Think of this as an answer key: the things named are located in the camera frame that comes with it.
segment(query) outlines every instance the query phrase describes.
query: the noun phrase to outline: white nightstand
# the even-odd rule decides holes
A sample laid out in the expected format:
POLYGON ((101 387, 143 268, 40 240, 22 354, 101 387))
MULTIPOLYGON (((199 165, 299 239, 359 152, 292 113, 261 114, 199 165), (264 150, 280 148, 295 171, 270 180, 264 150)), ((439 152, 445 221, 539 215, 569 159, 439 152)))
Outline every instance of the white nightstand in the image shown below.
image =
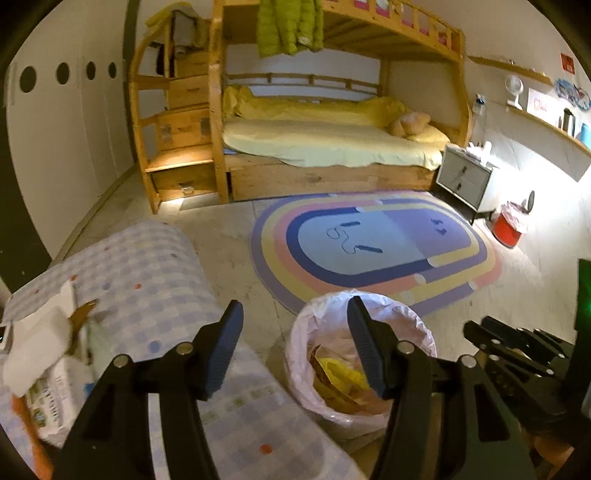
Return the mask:
POLYGON ((474 211, 473 222, 499 206, 501 178, 499 168, 490 163, 482 165, 461 148, 448 145, 436 182, 474 211))

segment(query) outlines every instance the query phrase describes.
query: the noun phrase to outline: package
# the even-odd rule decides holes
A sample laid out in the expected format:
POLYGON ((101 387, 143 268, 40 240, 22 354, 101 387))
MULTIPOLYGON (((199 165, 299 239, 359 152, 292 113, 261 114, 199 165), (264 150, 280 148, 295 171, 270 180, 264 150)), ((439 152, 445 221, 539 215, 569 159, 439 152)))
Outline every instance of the package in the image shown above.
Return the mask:
POLYGON ((73 356, 46 370, 25 396, 39 438, 61 448, 93 386, 92 369, 73 356))
POLYGON ((304 306, 285 346, 288 386, 298 403, 349 453, 383 434, 389 411, 372 415, 330 408, 314 387, 318 381, 310 360, 313 353, 316 359, 336 354, 346 366, 362 369, 347 323, 347 305, 355 295, 361 297, 371 318, 389 324, 399 340, 408 340, 428 355, 437 356, 433 335, 419 316, 406 305, 383 295, 348 290, 329 293, 304 306), (332 353, 327 355, 327 348, 332 353))

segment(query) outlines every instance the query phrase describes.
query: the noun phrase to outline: wall shelf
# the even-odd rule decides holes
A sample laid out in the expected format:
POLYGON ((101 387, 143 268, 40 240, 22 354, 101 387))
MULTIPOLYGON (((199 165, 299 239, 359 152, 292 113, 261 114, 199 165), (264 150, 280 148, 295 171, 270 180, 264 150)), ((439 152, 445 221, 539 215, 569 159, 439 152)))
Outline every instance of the wall shelf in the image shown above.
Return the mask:
POLYGON ((543 73, 534 72, 533 70, 526 69, 524 67, 520 67, 519 65, 514 65, 512 63, 508 63, 502 60, 493 60, 493 59, 486 59, 484 57, 468 57, 474 63, 478 65, 486 65, 489 67, 496 67, 498 69, 508 70, 509 72, 514 72, 517 75, 522 75, 524 77, 528 77, 538 82, 541 82, 549 87, 554 86, 554 82, 552 79, 543 73))
POLYGON ((511 111, 513 113, 516 113, 517 115, 521 115, 521 116, 523 116, 525 118, 528 118, 529 120, 532 120, 532 121, 534 121, 534 122, 536 122, 536 123, 538 123, 540 125, 543 125, 548 130, 553 131, 555 134, 557 134, 559 136, 562 136, 563 138, 565 138, 566 140, 568 140, 572 144, 574 144, 581 152, 583 152, 589 158, 591 158, 591 150, 587 147, 587 145, 585 145, 584 143, 580 142, 576 138, 571 137, 565 131, 561 130, 560 128, 555 127, 552 124, 549 124, 548 122, 542 120, 541 118, 536 117, 535 115, 532 115, 531 113, 527 113, 524 110, 519 110, 518 108, 515 108, 514 106, 511 106, 511 105, 507 105, 506 107, 507 107, 507 110, 508 111, 511 111))

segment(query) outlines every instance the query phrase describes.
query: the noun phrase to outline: red trash can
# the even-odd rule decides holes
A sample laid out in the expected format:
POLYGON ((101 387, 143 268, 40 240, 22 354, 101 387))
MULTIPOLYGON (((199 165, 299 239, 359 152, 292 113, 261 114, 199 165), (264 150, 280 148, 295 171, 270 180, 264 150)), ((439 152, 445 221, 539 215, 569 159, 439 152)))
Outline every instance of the red trash can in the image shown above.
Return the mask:
POLYGON ((527 219, 530 211, 530 206, 526 209, 514 202, 502 205, 501 214, 492 228, 492 234, 506 247, 515 247, 521 235, 527 231, 527 219))

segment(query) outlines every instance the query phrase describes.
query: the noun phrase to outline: bunk bed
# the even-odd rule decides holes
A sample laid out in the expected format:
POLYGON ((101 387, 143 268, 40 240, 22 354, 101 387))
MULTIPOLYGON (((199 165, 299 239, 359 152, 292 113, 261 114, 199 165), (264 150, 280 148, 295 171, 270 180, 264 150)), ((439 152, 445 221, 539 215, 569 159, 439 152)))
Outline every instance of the bunk bed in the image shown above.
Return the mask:
POLYGON ((300 193, 428 190, 436 172, 421 166, 373 163, 355 168, 299 167, 274 157, 225 153, 222 95, 227 84, 271 85, 277 78, 289 78, 295 79, 297 85, 304 81, 309 86, 387 96, 391 65, 399 60, 451 66, 461 120, 457 125, 431 124, 454 143, 466 145, 472 114, 464 81, 463 33, 408 2, 391 0, 386 7, 381 5, 375 0, 323 0, 322 4, 324 47, 379 59, 379 83, 306 72, 226 74, 227 47, 256 43, 259 0, 214 0, 208 53, 180 61, 175 68, 177 77, 171 76, 167 65, 164 77, 138 73, 144 52, 155 38, 164 37, 164 55, 170 58, 170 19, 153 29, 137 49, 129 78, 135 142, 152 211, 157 211, 160 201, 206 192, 217 192, 221 202, 228 202, 230 196, 246 200, 300 193), (141 118, 138 92, 143 89, 164 89, 168 110, 141 118), (166 116, 179 120, 173 121, 171 127, 171 122, 166 124, 164 120, 166 116), (170 140, 172 130, 172 138, 183 137, 182 141, 173 141, 172 146, 164 148, 159 141, 157 155, 148 158, 142 130, 150 124, 157 127, 157 136, 162 137, 164 131, 170 140))

